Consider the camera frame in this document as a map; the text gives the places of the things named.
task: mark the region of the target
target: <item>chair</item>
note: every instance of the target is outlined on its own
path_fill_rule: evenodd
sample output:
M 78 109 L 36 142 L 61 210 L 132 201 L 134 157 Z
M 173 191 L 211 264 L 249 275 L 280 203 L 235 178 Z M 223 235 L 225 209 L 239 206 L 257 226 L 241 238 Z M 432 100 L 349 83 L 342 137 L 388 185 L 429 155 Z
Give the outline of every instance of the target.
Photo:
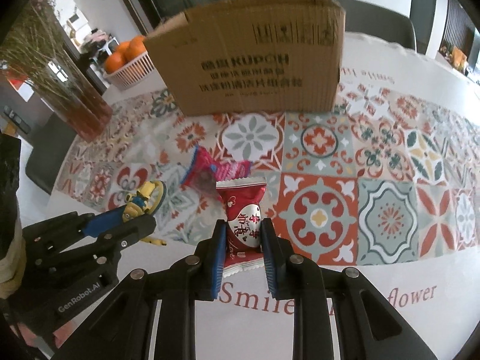
M 48 194 L 52 193 L 57 174 L 76 135 L 69 125 L 52 114 L 33 138 L 33 150 L 25 174 Z
M 337 1 L 346 11 L 345 31 L 363 32 L 417 51 L 415 30 L 408 17 L 363 1 Z

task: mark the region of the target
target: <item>fruit basket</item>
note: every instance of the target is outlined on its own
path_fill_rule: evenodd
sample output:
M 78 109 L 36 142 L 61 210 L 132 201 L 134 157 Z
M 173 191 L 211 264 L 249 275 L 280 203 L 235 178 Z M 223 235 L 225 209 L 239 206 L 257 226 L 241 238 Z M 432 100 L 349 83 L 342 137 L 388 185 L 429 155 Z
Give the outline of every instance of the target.
M 104 79 L 115 85 L 121 91 L 124 91 L 139 83 L 154 69 L 155 66 L 153 66 L 148 52 L 145 51 L 112 74 L 104 74 Z

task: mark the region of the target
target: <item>tile pattern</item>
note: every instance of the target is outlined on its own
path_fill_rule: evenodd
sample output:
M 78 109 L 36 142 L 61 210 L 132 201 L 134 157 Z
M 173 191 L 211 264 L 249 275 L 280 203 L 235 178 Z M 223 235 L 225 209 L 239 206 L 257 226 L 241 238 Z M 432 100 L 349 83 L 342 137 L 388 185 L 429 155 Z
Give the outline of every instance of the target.
M 402 263 L 479 243 L 480 127 L 352 79 L 326 114 L 185 117 L 166 88 L 125 100 L 98 139 L 75 139 L 56 188 L 105 211 L 164 180 L 155 234 L 196 245 L 225 218 L 218 200 L 180 185 L 196 144 L 220 161 L 252 161 L 267 179 L 263 215 L 318 264 Z

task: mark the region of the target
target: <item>pink candy wrapper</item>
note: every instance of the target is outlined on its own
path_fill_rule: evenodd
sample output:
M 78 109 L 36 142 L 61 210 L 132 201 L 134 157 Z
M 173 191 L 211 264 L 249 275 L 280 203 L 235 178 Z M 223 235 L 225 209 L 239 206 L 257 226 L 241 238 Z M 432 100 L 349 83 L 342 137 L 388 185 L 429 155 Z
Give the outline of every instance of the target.
M 181 184 L 193 188 L 204 196 L 218 198 L 215 190 L 217 181 L 247 177 L 250 174 L 250 168 L 250 161 L 215 161 L 205 147 L 197 145 L 190 168 Z
M 260 200 L 265 194 L 264 177 L 217 182 L 225 205 L 226 255 L 223 277 L 263 266 L 260 246 Z

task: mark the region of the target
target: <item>silver rivet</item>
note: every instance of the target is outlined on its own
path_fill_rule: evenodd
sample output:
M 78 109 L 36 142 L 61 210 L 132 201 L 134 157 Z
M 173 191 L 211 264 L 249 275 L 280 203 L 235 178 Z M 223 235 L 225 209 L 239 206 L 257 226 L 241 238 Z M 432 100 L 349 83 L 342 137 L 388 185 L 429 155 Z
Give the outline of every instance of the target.
M 189 264 L 189 266 L 194 266 L 200 262 L 200 257 L 191 254 L 190 256 L 185 257 L 185 262 Z
M 290 262 L 292 264 L 301 264 L 303 263 L 303 256 L 300 256 L 299 254 L 292 254 L 290 256 Z
M 145 272 L 143 271 L 143 269 L 134 269 L 133 271 L 130 272 L 130 277 L 133 280 L 140 280 L 141 278 L 143 278 L 143 275 L 145 275 Z
M 345 275 L 347 275 L 349 278 L 358 278 L 360 272 L 357 268 L 349 266 L 347 269 L 345 269 Z

